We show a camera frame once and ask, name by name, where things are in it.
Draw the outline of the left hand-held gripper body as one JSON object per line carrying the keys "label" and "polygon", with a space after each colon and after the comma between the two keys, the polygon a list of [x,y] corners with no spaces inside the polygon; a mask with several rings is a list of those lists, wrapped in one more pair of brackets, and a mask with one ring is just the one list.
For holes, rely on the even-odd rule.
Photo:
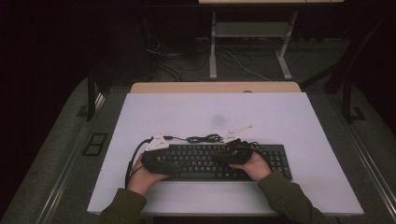
{"label": "left hand-held gripper body", "polygon": [[162,135],[155,135],[143,153],[141,159],[143,166],[154,174],[175,175],[178,171],[178,165],[164,158],[166,153],[169,152],[169,147],[170,145]]}

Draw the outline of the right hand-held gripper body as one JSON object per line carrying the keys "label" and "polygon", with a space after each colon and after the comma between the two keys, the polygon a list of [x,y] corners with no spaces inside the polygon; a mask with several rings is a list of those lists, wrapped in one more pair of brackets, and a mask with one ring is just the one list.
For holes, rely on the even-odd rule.
{"label": "right hand-held gripper body", "polygon": [[230,130],[223,137],[226,149],[221,152],[221,158],[230,164],[244,164],[251,155],[252,149],[248,142],[242,141],[241,137],[248,133],[252,126]]}

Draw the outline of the black computer keyboard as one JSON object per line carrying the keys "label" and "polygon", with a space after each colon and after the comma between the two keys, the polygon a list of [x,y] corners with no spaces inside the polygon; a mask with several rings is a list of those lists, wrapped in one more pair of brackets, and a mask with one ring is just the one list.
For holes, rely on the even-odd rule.
{"label": "black computer keyboard", "polygon": [[[252,153],[256,152],[267,161],[272,171],[278,170],[288,180],[292,174],[283,145],[260,145],[249,143]],[[251,181],[240,169],[224,166],[213,160],[213,154],[226,149],[226,144],[215,145],[171,145],[164,158],[168,161],[186,161],[189,166],[178,175],[171,175],[172,181]]]}

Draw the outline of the person's left hand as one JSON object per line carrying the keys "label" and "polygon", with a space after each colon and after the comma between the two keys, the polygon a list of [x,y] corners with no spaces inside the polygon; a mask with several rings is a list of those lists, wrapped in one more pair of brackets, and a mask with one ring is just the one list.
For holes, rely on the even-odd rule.
{"label": "person's left hand", "polygon": [[143,166],[141,158],[142,156],[139,156],[134,164],[126,188],[141,196],[145,196],[156,183],[167,178],[167,175],[151,173]]}

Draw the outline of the person's right hand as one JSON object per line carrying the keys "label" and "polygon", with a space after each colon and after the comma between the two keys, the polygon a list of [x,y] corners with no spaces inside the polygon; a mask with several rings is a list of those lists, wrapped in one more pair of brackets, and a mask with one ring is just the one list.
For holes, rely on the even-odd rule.
{"label": "person's right hand", "polygon": [[258,182],[272,173],[267,162],[256,152],[253,152],[250,159],[244,164],[230,164],[231,168],[240,169],[254,181]]}

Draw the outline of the white table board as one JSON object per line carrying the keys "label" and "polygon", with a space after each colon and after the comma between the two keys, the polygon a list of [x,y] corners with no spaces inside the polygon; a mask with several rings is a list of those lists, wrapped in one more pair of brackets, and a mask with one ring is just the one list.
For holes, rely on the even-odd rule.
{"label": "white table board", "polygon": [[[312,204],[328,216],[362,212],[308,97],[302,93],[130,93],[126,96],[88,210],[98,214],[123,187],[138,144],[156,134],[177,139],[245,128],[244,140],[280,144]],[[270,216],[254,182],[162,181],[146,216]]]}

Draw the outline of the black floor socket plate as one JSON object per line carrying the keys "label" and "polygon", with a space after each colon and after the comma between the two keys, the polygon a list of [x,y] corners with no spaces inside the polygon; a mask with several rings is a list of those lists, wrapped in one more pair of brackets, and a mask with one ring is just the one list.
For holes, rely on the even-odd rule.
{"label": "black floor socket plate", "polygon": [[99,156],[106,142],[106,138],[106,133],[94,133],[91,136],[88,145],[84,148],[82,154],[88,157]]}

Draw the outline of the black metal stand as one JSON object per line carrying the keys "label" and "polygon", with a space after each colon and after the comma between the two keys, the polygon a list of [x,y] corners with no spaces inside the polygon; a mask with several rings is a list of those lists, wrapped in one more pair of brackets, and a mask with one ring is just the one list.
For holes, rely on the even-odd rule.
{"label": "black metal stand", "polygon": [[88,115],[87,121],[91,121],[95,113],[95,82],[93,71],[90,70],[87,75],[88,85]]}
{"label": "black metal stand", "polygon": [[361,109],[351,104],[352,82],[348,79],[343,84],[342,115],[351,124],[355,120],[366,120]]}

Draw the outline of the metal floor rail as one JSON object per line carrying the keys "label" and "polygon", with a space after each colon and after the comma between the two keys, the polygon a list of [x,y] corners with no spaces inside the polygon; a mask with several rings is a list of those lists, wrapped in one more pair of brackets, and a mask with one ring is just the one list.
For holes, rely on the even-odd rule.
{"label": "metal floor rail", "polygon": [[35,224],[50,224],[104,100],[102,93],[85,99],[71,95],[49,132],[35,160],[44,193]]}
{"label": "metal floor rail", "polygon": [[355,151],[358,154],[365,171],[367,172],[372,183],[374,184],[375,189],[379,193],[382,202],[387,207],[389,214],[392,216],[392,219],[396,223],[396,194],[392,191],[392,189],[389,187],[388,182],[381,174],[380,170],[375,164],[375,161],[371,157],[366,146],[363,144],[363,141],[360,138],[358,132],[356,131],[353,123],[351,121],[348,121],[342,114],[340,101],[336,99],[336,96],[331,96],[329,98],[329,101],[331,102],[332,107],[335,110],[338,118],[341,120],[346,131],[348,132],[349,138],[353,141]]}

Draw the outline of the white metal desk frame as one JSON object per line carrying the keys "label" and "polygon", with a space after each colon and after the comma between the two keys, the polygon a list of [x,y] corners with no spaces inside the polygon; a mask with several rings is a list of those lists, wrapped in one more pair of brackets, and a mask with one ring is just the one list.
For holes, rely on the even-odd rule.
{"label": "white metal desk frame", "polygon": [[[198,0],[202,6],[231,5],[231,6],[269,6],[293,4],[297,6],[341,4],[344,0]],[[217,21],[217,11],[212,12],[211,34],[210,34],[210,54],[209,54],[209,78],[216,80],[217,58],[216,39],[218,37],[282,37],[283,43],[279,50],[275,51],[275,56],[280,67],[283,78],[291,80],[292,75],[285,61],[284,55],[290,42],[290,37],[297,20],[298,11],[293,10],[287,21]]]}

